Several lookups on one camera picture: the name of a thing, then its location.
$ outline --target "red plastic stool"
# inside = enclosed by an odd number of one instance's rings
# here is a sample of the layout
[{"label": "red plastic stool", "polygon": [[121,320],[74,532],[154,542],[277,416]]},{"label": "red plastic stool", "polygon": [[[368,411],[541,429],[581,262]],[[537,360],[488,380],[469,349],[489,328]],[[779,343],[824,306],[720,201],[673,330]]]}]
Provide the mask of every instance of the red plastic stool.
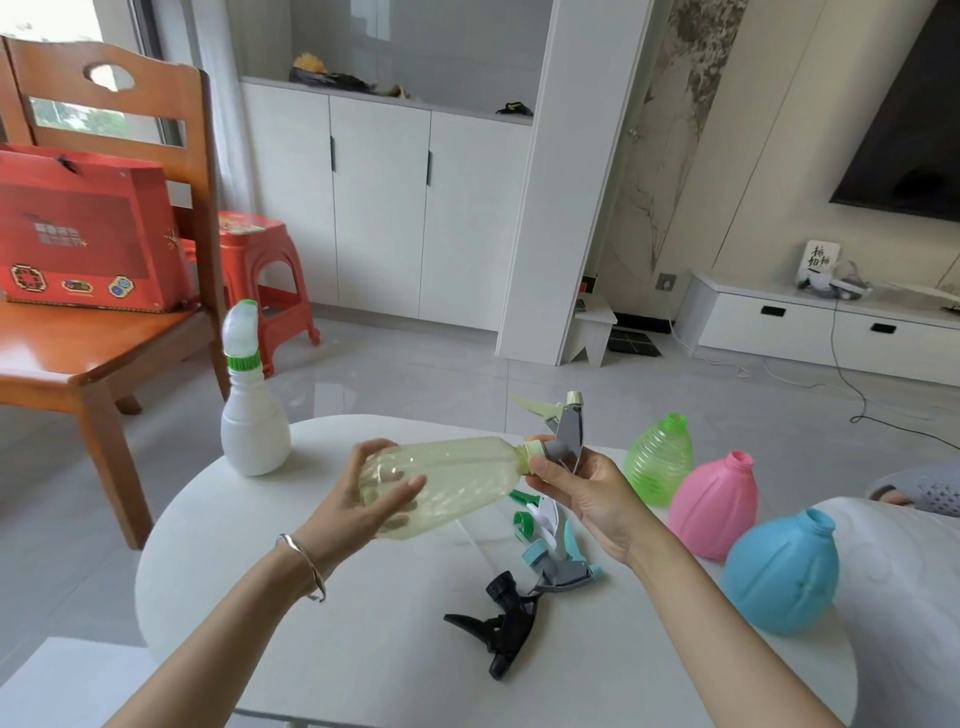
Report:
[{"label": "red plastic stool", "polygon": [[[196,262],[193,241],[184,240],[183,249],[187,260]],[[244,212],[221,212],[220,259],[227,306],[234,306],[242,299],[253,299],[260,305],[258,335],[265,376],[274,373],[276,348],[301,331],[307,332],[314,346],[320,345],[320,332],[313,325],[310,302],[306,298],[300,256],[287,234],[286,225],[279,220]],[[257,283],[263,269],[276,262],[290,266],[296,292]]]}]

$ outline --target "television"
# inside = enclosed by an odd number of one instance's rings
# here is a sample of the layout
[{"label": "television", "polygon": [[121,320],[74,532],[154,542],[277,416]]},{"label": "television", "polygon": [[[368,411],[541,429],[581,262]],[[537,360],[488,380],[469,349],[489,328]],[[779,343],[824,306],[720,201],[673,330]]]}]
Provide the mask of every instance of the television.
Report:
[{"label": "television", "polygon": [[830,201],[960,222],[960,0],[934,6]]}]

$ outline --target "white tv stand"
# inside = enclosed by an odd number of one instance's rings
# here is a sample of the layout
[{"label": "white tv stand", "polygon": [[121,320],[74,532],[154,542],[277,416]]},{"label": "white tv stand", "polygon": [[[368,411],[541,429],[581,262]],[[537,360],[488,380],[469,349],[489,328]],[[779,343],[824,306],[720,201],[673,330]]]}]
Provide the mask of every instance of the white tv stand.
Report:
[{"label": "white tv stand", "polygon": [[757,287],[693,272],[674,327],[689,347],[710,347],[960,386],[960,316],[945,302],[879,289],[861,301],[821,299],[790,284]]}]

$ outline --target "white spray bottle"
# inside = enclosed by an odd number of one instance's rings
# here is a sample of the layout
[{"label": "white spray bottle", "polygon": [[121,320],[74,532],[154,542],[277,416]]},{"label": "white spray bottle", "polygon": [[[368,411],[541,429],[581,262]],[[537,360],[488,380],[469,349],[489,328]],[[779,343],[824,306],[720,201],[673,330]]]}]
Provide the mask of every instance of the white spray bottle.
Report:
[{"label": "white spray bottle", "polygon": [[220,439],[227,462],[241,475],[274,471],[290,454],[290,423],[263,380],[258,323],[259,310],[250,299],[234,306],[224,320],[230,396],[220,421]]}]

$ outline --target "forearm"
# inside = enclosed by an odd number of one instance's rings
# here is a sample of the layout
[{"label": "forearm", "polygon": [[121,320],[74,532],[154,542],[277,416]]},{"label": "forearm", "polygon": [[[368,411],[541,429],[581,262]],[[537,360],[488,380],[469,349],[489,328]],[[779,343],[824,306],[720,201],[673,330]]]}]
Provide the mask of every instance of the forearm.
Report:
[{"label": "forearm", "polygon": [[656,517],[637,530],[629,565],[714,725],[835,728],[842,724],[787,666]]},{"label": "forearm", "polygon": [[224,725],[310,570],[278,546],[257,562],[105,728]]}]

